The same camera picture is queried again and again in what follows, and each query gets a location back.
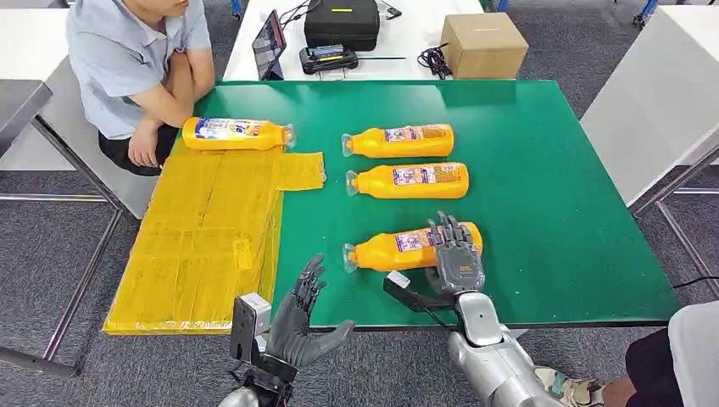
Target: shoe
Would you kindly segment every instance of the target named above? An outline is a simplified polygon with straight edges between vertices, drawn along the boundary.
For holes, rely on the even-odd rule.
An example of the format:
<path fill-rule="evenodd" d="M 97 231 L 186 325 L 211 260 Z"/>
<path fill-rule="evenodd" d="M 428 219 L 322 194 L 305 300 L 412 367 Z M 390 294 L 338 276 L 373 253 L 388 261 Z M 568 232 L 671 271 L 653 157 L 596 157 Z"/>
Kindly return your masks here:
<path fill-rule="evenodd" d="M 592 380 L 572 379 L 545 366 L 536 366 L 534 374 L 542 381 L 544 390 L 567 407 L 604 407 L 604 403 L 592 401 L 592 392 L 600 389 Z"/>

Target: yellow bottle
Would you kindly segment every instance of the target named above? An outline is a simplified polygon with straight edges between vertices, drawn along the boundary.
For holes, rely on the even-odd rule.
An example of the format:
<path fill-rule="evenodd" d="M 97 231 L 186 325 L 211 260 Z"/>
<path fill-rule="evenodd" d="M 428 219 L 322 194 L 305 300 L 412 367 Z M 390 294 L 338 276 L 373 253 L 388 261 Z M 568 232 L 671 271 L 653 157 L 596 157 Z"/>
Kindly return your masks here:
<path fill-rule="evenodd" d="M 347 171 L 347 194 L 375 198 L 462 198 L 470 186 L 460 163 L 380 165 L 359 174 Z"/>
<path fill-rule="evenodd" d="M 264 120 L 192 117 L 182 127 L 182 139 L 195 150 L 267 150 L 294 146 L 292 125 Z"/>
<path fill-rule="evenodd" d="M 371 128 L 342 136 L 345 157 L 362 154 L 371 159 L 395 157 L 447 157 L 454 146 L 450 125 L 407 125 L 397 129 Z"/>
<path fill-rule="evenodd" d="M 470 231 L 477 252 L 482 252 L 482 235 L 471 222 L 460 222 Z M 437 226 L 443 234 L 442 225 Z M 348 273 L 358 267 L 376 271 L 407 270 L 437 265 L 434 256 L 435 242 L 430 229 L 381 233 L 367 242 L 353 246 L 345 244 L 343 250 L 344 268 Z"/>

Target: black case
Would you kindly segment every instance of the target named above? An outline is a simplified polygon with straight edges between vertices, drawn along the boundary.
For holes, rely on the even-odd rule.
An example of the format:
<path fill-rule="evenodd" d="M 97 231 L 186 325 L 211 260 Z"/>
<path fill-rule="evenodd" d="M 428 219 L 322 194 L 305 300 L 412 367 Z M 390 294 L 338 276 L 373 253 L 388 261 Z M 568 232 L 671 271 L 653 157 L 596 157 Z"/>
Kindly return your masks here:
<path fill-rule="evenodd" d="M 320 3 L 304 18 L 308 47 L 343 44 L 353 51 L 375 49 L 380 30 L 375 0 L 312 0 L 311 8 L 316 1 Z"/>

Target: green tabletop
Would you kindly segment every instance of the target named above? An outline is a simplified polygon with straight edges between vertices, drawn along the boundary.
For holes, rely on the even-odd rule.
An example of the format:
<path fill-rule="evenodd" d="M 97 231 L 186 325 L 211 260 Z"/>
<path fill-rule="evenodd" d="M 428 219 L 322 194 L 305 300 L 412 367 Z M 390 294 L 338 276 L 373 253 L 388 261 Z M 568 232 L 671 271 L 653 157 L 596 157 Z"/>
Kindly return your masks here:
<path fill-rule="evenodd" d="M 342 247 L 425 227 L 437 210 L 480 229 L 483 291 L 508 326 L 654 325 L 678 301 L 553 81 L 284 81 L 220 83 L 198 114 L 294 124 L 294 152 L 325 154 L 321 190 L 285 193 L 273 309 L 304 263 L 326 253 L 312 326 L 433 326 L 382 290 L 384 273 L 343 269 Z M 462 199 L 349 197 L 347 170 L 445 159 L 342 156 L 340 137 L 369 127 L 449 123 L 470 189 Z M 419 290 L 423 273 L 406 271 Z M 454 324 L 453 313 L 440 313 Z"/>

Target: gray robot hand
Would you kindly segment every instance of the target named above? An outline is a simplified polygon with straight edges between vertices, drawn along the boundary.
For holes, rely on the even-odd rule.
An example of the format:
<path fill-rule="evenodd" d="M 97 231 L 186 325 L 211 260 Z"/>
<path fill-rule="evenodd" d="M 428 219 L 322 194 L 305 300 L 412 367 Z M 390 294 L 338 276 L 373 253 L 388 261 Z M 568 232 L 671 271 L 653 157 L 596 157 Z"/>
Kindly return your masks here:
<path fill-rule="evenodd" d="M 282 299 L 267 342 L 267 354 L 298 369 L 339 347 L 354 329 L 354 321 L 347 320 L 334 331 L 320 337 L 309 334 L 309 316 L 320 290 L 326 285 L 325 282 L 318 282 L 324 270 L 323 259 L 323 254 L 310 259 L 293 290 Z"/>

